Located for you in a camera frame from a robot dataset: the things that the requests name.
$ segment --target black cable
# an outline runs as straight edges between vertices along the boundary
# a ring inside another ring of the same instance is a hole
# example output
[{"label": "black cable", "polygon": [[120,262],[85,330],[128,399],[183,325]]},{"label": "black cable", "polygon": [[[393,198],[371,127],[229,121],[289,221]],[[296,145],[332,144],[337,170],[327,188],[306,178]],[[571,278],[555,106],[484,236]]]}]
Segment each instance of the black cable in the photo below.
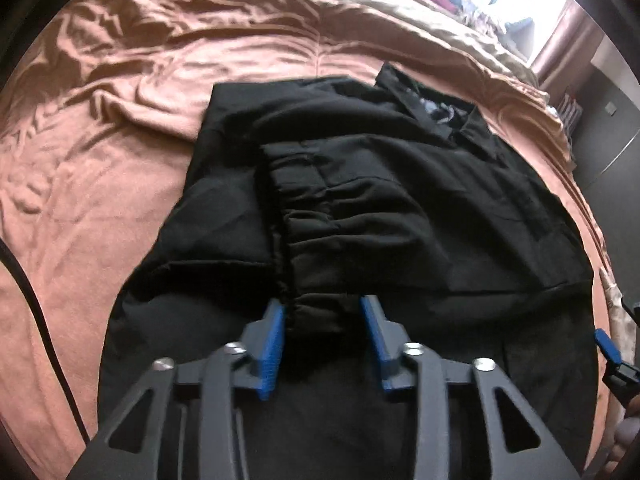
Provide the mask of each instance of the black cable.
[{"label": "black cable", "polygon": [[74,399],[74,394],[71,392],[71,387],[69,387],[69,383],[66,380],[64,372],[62,371],[62,366],[60,365],[60,361],[58,360],[56,349],[53,346],[51,334],[49,333],[49,329],[47,328],[47,321],[45,320],[40,302],[36,297],[36,293],[33,290],[33,287],[31,286],[27,275],[20,266],[18,259],[14,256],[9,247],[7,247],[2,238],[0,238],[0,261],[2,261],[4,266],[9,270],[9,273],[14,277],[15,282],[18,284],[18,287],[20,287],[20,291],[24,295],[24,299],[29,305],[29,309],[31,310],[33,319],[35,320],[36,326],[38,327],[38,332],[40,332],[40,338],[42,339],[44,350],[47,353],[47,357],[49,358],[49,362],[51,363],[51,367],[53,368],[56,378],[60,383],[60,387],[65,394],[66,402],[68,403],[69,409],[74,416],[76,426],[78,426],[78,431],[80,431],[80,435],[82,436],[84,443],[89,444],[89,433],[87,432],[86,427],[84,426],[84,422],[82,421],[82,416],[80,415],[80,410],[78,410],[78,404]]}]

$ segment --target bed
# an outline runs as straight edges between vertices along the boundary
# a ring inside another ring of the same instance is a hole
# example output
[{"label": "bed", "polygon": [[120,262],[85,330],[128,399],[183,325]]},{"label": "bed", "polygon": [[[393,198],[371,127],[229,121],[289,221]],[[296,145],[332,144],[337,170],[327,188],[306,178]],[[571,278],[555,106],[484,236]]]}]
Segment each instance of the bed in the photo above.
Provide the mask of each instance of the bed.
[{"label": "bed", "polygon": [[[610,263],[571,177],[562,125],[546,111],[534,75],[480,36],[417,0],[72,0],[65,6],[0,94],[0,236],[39,296],[91,432],[113,299],[180,196],[211,86],[221,81],[348,74],[370,82],[388,60],[475,102],[576,222],[594,269],[594,322],[610,330],[599,279]],[[4,269],[0,294],[2,337],[13,349],[0,354],[2,422],[38,478],[64,478],[82,441]],[[626,342],[628,358],[631,336],[617,326],[612,334]],[[619,416],[600,384],[590,456]]]}]

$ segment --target silver bolt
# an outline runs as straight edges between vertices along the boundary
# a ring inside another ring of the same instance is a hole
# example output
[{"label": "silver bolt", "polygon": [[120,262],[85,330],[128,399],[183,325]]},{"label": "silver bolt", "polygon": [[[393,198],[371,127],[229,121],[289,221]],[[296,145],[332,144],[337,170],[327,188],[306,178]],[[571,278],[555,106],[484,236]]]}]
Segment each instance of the silver bolt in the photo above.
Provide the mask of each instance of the silver bolt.
[{"label": "silver bolt", "polygon": [[242,343],[234,341],[233,343],[227,343],[225,345],[225,354],[244,354],[246,348]]},{"label": "silver bolt", "polygon": [[151,365],[153,370],[156,370],[158,372],[171,370],[174,366],[175,366],[175,362],[170,357],[162,357],[161,359],[156,359],[154,363]]},{"label": "silver bolt", "polygon": [[424,354],[424,346],[420,343],[404,343],[402,352],[406,355],[422,355]]},{"label": "silver bolt", "polygon": [[481,372],[490,372],[495,369],[495,361],[488,357],[479,357],[474,361],[474,366]]}]

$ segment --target black jacket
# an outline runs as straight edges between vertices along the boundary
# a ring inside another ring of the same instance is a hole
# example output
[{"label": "black jacket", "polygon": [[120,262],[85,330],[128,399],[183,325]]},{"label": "black jacket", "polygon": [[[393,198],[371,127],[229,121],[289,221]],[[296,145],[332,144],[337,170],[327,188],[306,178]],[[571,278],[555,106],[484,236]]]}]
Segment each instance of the black jacket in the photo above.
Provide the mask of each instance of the black jacket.
[{"label": "black jacket", "polygon": [[493,358],[582,466],[592,279],[567,211],[473,105],[391,66],[375,86],[219,84],[116,300],[99,415],[153,359],[207,356],[276,296],[287,341],[274,399],[245,417],[252,479],[401,478],[406,410],[380,397],[356,303],[377,294],[412,340]]}]

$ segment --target brown curtain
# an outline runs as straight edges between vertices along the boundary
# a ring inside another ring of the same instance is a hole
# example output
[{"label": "brown curtain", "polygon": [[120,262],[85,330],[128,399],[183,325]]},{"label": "brown curtain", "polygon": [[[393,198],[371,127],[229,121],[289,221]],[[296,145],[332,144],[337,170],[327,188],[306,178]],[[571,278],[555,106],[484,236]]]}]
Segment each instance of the brown curtain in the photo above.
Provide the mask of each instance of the brown curtain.
[{"label": "brown curtain", "polygon": [[567,0],[556,28],[531,64],[540,88],[559,103],[564,92],[577,92],[591,74],[591,59],[604,32],[575,0]]}]

